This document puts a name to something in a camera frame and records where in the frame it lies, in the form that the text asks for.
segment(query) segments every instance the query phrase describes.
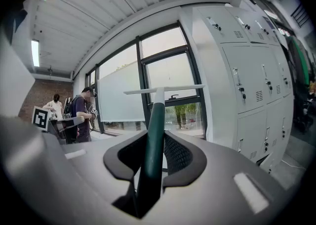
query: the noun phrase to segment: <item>white corrugated ceiling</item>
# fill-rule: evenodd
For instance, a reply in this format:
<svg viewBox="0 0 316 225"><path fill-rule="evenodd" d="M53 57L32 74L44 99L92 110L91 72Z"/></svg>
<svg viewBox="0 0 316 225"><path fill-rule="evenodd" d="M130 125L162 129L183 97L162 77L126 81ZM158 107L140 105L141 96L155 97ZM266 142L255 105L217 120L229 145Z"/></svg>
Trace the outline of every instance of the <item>white corrugated ceiling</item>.
<svg viewBox="0 0 316 225"><path fill-rule="evenodd" d="M31 29L32 39L39 40L40 67L36 71L47 72L51 66L54 73L70 74L115 25L161 1L164 0L36 1L34 17L28 17L29 21L21 28L22 31ZM20 48L25 65L34 69L30 51L22 50L23 43L18 38L13 41L13 45Z"/></svg>

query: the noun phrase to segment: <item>black window frame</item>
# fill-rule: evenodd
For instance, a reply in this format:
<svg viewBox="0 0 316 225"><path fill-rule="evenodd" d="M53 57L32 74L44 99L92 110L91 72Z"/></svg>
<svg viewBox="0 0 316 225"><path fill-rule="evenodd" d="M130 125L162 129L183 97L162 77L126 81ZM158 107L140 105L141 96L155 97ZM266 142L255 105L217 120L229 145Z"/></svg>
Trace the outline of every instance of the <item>black window frame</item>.
<svg viewBox="0 0 316 225"><path fill-rule="evenodd" d="M174 28L180 28L182 35L185 39L186 45L181 45L177 46L153 55L150 55L146 58L142 57L142 41L154 36L156 34L174 29ZM199 71L197 67L197 63L191 48L191 45L189 43L188 37L178 20L176 23L172 23L170 25L166 25L163 27L160 27L158 29L152 30L146 34L143 34L141 36L137 36L134 40L126 43L119 49L115 50L111 54L109 54L106 58L104 58L100 63L96 64L94 68L92 68L87 74L86 74L86 86L91 85L90 77L91 73L95 71L95 83L91 85L96 92L97 92L97 80L100 77L100 66L104 63L106 63L108 60L119 54L120 52L124 51L125 49L131 47L132 45L136 44L136 52L137 52L137 66L138 66L138 75L139 75L139 82L140 82L140 89L148 89L148 79L147 79L147 73L146 73L146 65L153 63L155 61L159 61L162 59L166 59L169 57L173 57L175 55L179 55L182 53L185 53L188 57L188 62L190 65L190 69L192 72L193 76L193 81L194 84L201 84L201 79L199 76ZM196 89L196 95L195 96L189 96L189 97L182 97L182 98L176 98L173 100L166 100L165 101L165 107L170 107L170 106L177 106L177 105L183 105L183 104L190 104L190 103L200 103L201 105L201 117L202 117L202 127L203 127L203 138L206 139L206 130L207 130L207 118L206 118L206 107L205 107L205 100L204 100L204 94L203 94L203 89ZM149 121L150 121L150 116L151 116L151 109L153 107L153 103L150 101L150 94L141 94L142 96L142 103L143 103L143 110L144 110L144 117L145 117L145 123L146 123L146 128L148 129L149 126ZM98 100L96 101L96 107L97 110L99 110L99 103ZM113 135L113 133L109 133L104 130L104 125L103 122L101 122L100 116L98 115L98 123L99 123L99 128L100 128L100 133L102 134L107 134L107 135Z"/></svg>

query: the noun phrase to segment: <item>brick wall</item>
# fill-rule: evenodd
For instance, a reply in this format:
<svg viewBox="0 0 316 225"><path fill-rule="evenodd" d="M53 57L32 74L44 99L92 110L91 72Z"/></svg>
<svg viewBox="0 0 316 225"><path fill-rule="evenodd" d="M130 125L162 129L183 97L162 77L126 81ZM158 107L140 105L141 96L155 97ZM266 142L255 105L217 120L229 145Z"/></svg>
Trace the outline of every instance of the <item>brick wall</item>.
<svg viewBox="0 0 316 225"><path fill-rule="evenodd" d="M67 82L36 79L29 94L24 100L19 117L31 122L34 106L43 107L53 100L54 95L60 95L59 101L64 106L67 97L73 97L73 84Z"/></svg>

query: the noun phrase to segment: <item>woman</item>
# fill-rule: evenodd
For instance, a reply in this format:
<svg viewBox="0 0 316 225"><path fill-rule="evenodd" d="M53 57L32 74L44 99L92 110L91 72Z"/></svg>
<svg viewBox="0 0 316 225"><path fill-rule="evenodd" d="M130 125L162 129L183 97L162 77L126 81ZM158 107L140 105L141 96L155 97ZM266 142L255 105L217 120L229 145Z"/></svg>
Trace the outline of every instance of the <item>woman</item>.
<svg viewBox="0 0 316 225"><path fill-rule="evenodd" d="M52 115L50 116L53 120L62 120L63 119L63 111L62 111L62 104L59 102L59 94L55 94L52 101L48 102L44 109L50 110Z"/></svg>

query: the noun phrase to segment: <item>white cable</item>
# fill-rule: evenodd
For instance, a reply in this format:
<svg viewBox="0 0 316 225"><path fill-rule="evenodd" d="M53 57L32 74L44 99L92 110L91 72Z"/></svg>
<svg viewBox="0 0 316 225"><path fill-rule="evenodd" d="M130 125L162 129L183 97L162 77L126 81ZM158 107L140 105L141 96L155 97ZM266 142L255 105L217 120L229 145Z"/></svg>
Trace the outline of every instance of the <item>white cable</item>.
<svg viewBox="0 0 316 225"><path fill-rule="evenodd" d="M284 162L284 163L286 163L288 166L291 166L291 167L294 167L294 168L299 168L299 169L304 169L304 170L306 170L304 167L299 167L299 166L293 166L293 165L290 165L290 164L288 164L287 162L285 162L285 161L283 161L283 160L281 160L282 162Z"/></svg>

